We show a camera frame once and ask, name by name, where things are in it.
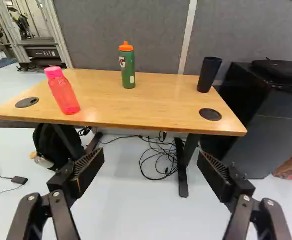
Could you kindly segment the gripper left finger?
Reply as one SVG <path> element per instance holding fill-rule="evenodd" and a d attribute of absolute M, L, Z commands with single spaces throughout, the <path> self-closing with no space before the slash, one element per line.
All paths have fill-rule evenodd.
<path fill-rule="evenodd" d="M 44 225 L 51 218 L 57 239 L 80 239 L 70 209 L 83 196 L 103 163 L 103 149 L 98 147 L 57 171 L 46 183 L 48 194 L 25 195 L 18 203 L 6 238 L 40 240 Z"/>

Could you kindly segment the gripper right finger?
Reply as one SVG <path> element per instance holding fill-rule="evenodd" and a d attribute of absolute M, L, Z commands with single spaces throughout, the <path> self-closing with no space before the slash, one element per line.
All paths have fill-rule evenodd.
<path fill-rule="evenodd" d="M 224 240 L 245 240 L 253 224 L 259 240 L 291 240 L 281 205 L 273 199 L 253 198 L 255 186 L 233 165 L 227 166 L 201 150 L 197 167 L 231 213 Z"/>

